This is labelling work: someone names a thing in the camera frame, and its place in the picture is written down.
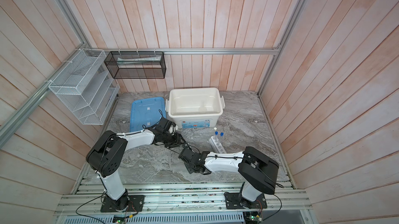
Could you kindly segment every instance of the white storage box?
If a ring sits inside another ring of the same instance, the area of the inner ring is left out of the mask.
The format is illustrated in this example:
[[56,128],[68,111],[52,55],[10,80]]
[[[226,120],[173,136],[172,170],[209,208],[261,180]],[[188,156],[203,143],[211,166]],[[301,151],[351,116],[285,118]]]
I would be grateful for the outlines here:
[[225,107],[217,88],[173,89],[165,110],[179,128],[215,127]]

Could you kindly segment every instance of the red wire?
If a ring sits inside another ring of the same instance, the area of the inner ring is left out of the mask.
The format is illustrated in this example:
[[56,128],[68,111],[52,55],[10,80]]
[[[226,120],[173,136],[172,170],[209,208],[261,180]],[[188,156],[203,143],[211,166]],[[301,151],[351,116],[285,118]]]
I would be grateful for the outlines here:
[[259,200],[257,200],[257,201],[259,202],[259,204],[260,204],[260,206],[261,206],[261,215],[262,215],[262,220],[263,220],[263,213],[262,213],[263,207],[262,207],[262,203],[261,203]]
[[129,210],[129,202],[127,202],[127,209],[126,209],[126,212],[125,212],[125,219],[127,218],[127,211]]

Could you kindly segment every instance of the black mounting plate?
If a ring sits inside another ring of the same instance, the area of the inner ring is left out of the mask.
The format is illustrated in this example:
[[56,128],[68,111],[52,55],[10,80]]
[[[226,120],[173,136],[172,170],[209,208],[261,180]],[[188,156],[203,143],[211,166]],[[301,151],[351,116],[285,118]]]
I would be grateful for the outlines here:
[[[129,195],[129,208],[127,209],[128,212],[141,212],[143,210],[144,204],[144,195]],[[107,198],[104,198],[102,202],[101,210],[102,213],[109,213],[109,212],[117,212],[115,210],[115,205]]]
[[[240,197],[240,193],[225,192],[224,196],[225,196],[225,200],[226,200],[226,208],[227,209],[242,209],[242,208],[246,207],[241,204],[241,200],[243,198]],[[266,199],[263,194],[260,194],[258,196],[258,198],[256,199],[256,201],[254,201],[254,202],[249,202],[245,199],[243,199],[243,201],[245,201],[245,204],[248,205],[248,208],[257,208],[257,209],[267,208]]]

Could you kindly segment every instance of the black wire mesh basket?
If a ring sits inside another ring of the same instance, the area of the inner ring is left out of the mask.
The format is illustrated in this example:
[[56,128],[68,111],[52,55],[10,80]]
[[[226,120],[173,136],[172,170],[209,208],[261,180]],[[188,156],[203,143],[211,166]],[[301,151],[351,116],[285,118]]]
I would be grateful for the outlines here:
[[113,78],[165,78],[163,52],[111,51],[105,65]]

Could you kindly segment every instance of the mesh shelf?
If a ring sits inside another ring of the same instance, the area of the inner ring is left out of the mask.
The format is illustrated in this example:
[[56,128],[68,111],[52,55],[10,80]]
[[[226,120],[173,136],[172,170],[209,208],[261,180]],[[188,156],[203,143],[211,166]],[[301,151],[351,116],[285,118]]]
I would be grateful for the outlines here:
[[82,124],[102,125],[119,91],[108,71],[99,72],[104,59],[103,50],[81,50],[49,86]]
[[50,90],[55,94],[82,94],[105,58],[104,50],[82,49],[53,80]]

